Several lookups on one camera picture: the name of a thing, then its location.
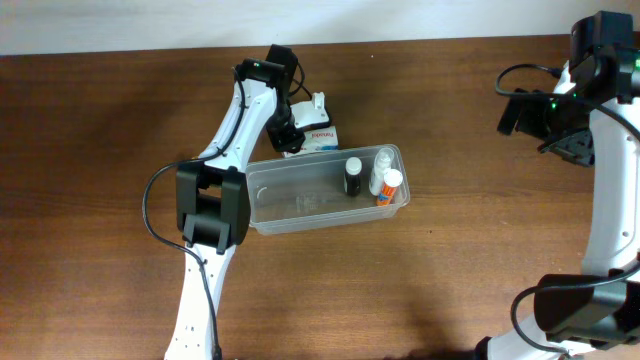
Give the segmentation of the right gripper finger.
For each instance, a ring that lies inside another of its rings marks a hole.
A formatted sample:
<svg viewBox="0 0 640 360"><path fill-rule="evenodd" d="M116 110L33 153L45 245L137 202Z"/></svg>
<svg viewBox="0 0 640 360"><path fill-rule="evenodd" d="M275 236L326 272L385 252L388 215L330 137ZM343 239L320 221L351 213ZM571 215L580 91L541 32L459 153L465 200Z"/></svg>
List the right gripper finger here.
<svg viewBox="0 0 640 360"><path fill-rule="evenodd" d="M502 135L511 135L520 116L520 101L510 99L505 107L497 126L497 131Z"/></svg>
<svg viewBox="0 0 640 360"><path fill-rule="evenodd" d="M564 161L580 166L595 165L595 150L592 132L589 128L566 130L551 134L538 147L541 154L552 153Z"/></svg>

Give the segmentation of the white Panadol box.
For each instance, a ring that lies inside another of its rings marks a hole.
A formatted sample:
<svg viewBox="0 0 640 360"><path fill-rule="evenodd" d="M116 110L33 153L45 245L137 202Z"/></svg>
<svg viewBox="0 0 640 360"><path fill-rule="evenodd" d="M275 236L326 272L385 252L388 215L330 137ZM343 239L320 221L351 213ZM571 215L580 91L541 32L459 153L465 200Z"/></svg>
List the white Panadol box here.
<svg viewBox="0 0 640 360"><path fill-rule="evenodd" d="M301 145L300 150L296 153L284 152L284 158L333 151L339 148L338 135L335 126L307 131L304 135L305 141Z"/></svg>

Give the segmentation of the clear plastic container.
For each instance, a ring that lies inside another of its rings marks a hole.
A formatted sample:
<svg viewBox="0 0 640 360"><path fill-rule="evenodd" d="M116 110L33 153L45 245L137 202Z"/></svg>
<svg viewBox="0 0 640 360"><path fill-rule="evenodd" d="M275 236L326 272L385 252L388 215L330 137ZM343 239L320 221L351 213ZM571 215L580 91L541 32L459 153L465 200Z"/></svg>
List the clear plastic container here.
<svg viewBox="0 0 640 360"><path fill-rule="evenodd" d="M262 235L276 235L390 218L410 201L404 179L391 203L378 206L369 190L376 155L391 152L391 167L405 173L400 149L393 144L307 154L247 166L250 226ZM361 192L344 190L347 160L361 160Z"/></svg>

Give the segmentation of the dark bottle white cap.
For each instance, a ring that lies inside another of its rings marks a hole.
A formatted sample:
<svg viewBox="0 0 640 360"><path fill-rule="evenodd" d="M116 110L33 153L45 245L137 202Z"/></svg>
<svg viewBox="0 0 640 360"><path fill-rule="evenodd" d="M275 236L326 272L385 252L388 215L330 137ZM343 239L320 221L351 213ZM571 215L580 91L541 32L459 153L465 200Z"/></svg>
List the dark bottle white cap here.
<svg viewBox="0 0 640 360"><path fill-rule="evenodd" d="M344 190L348 196L355 197L361 190L362 162L358 157L350 157L345 163Z"/></svg>

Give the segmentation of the white spray bottle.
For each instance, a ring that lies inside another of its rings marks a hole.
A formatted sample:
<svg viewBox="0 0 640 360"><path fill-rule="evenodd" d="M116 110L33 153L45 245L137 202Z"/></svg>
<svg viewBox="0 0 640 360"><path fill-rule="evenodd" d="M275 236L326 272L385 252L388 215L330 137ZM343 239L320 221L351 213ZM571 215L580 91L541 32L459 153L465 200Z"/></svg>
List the white spray bottle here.
<svg viewBox="0 0 640 360"><path fill-rule="evenodd" d="M394 151L389 147L380 149L376 154L369 180L369 191L373 196L379 195L384 184L384 175L392 167L394 157Z"/></svg>

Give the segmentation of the orange tube white cap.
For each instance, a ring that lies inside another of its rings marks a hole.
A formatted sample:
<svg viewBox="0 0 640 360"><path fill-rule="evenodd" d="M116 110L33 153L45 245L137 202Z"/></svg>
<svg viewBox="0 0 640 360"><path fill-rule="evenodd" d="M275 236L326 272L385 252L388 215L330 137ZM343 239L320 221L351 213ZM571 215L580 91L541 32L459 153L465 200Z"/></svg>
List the orange tube white cap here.
<svg viewBox="0 0 640 360"><path fill-rule="evenodd" d="M386 170L383 176L382 188L376 198L376 205L389 205L392 202L397 189L403 183L403 180L404 176L401 171L396 169Z"/></svg>

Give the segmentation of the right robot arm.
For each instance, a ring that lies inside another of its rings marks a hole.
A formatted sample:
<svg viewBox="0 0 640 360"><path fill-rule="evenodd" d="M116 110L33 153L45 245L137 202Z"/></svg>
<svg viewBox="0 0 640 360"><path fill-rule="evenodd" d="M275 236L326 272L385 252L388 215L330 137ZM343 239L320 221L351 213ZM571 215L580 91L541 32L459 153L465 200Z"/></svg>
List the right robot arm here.
<svg viewBox="0 0 640 360"><path fill-rule="evenodd" d="M633 18L599 11L571 29L570 57L548 68L551 92L508 98L498 131L595 170L591 230L578 275L548 274L512 302L512 330L473 358L580 359L639 342L639 50Z"/></svg>

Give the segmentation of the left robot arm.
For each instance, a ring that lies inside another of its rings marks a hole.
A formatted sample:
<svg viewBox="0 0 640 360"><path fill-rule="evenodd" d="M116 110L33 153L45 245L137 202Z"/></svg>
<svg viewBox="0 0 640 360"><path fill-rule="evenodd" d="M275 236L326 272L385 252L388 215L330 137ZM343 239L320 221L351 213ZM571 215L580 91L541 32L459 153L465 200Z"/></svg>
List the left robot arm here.
<svg viewBox="0 0 640 360"><path fill-rule="evenodd" d="M195 159L176 165L176 217L185 277L168 359L219 359L217 310L225 274L249 228L246 167L262 132L278 152L297 152L290 87L299 61L273 45L265 59L233 69L234 97L219 130Z"/></svg>

